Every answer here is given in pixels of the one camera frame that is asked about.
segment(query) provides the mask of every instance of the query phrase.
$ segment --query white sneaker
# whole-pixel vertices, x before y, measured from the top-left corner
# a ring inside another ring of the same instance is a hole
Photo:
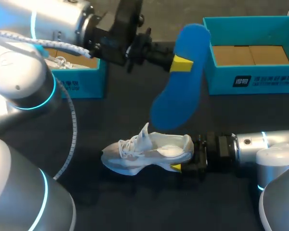
[[[134,176],[148,165],[175,171],[170,165],[184,163],[192,158],[194,144],[189,135],[148,134],[148,125],[130,140],[119,140],[103,149],[103,164],[119,174]]]

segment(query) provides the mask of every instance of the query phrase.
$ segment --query black table surface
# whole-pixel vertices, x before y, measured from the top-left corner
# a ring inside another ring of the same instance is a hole
[[[110,65],[105,99],[74,100],[78,143],[59,182],[76,202],[76,231],[262,230],[256,183],[249,178],[209,173],[202,183],[182,183],[178,174],[159,167],[126,177],[101,164],[103,148],[139,133],[167,80],[168,74],[151,64],[135,67],[132,74]],[[289,129],[289,94],[209,96],[204,80],[198,110],[182,127],[167,133],[281,129]],[[63,103],[0,138],[54,176],[68,154],[71,133],[69,108]]]

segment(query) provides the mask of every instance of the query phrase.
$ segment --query blue box wall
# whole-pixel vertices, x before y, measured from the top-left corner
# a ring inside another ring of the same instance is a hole
[[[98,60],[96,69],[64,69],[52,72],[72,99],[104,97],[107,63],[103,60]]]
[[[218,66],[212,49],[212,46],[283,46],[289,59],[289,16],[213,17],[204,18],[203,24],[211,33],[205,66],[211,95],[289,93],[289,65]],[[248,85],[234,87],[240,77],[248,77]]]

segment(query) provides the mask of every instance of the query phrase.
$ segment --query white cable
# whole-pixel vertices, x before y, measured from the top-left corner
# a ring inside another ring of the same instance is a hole
[[[76,120],[76,112],[75,112],[75,108],[73,105],[73,101],[71,99],[71,97],[68,94],[68,91],[65,89],[65,87],[61,84],[61,82],[56,78],[56,81],[58,83],[58,85],[60,86],[61,90],[63,91],[63,93],[66,95],[66,99],[69,105],[69,108],[71,110],[71,115],[72,115],[72,124],[73,124],[73,136],[72,136],[72,144],[71,144],[71,148],[69,150],[69,154],[67,156],[67,159],[64,163],[64,165],[62,166],[62,168],[59,170],[59,172],[54,176],[54,180],[58,180],[59,177],[64,173],[64,171],[66,170],[66,168],[68,167],[69,163],[71,162],[71,159],[73,158],[74,155],[74,150],[76,147],[76,141],[77,141],[77,120]]]
[[[34,45],[41,45],[47,48],[56,48],[56,49],[74,51],[78,54],[84,55],[87,58],[91,58],[91,56],[89,55],[89,50],[69,44],[69,43],[65,43],[65,42],[57,42],[57,41],[33,39],[33,38],[31,39],[31,38],[27,38],[21,35],[13,34],[8,31],[0,31],[0,37],[12,39],[12,40],[19,41],[19,42],[26,42],[26,43],[30,43]]]

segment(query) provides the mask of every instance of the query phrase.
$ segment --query cardboard box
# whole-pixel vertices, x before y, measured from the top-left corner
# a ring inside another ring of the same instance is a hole
[[[89,59],[84,56],[74,56],[54,49],[46,49],[52,57],[62,56],[72,64],[90,67],[89,69],[59,69],[52,70],[72,99],[102,98],[105,90],[107,64],[100,59]]]
[[[211,95],[289,93],[289,16],[204,18]]]

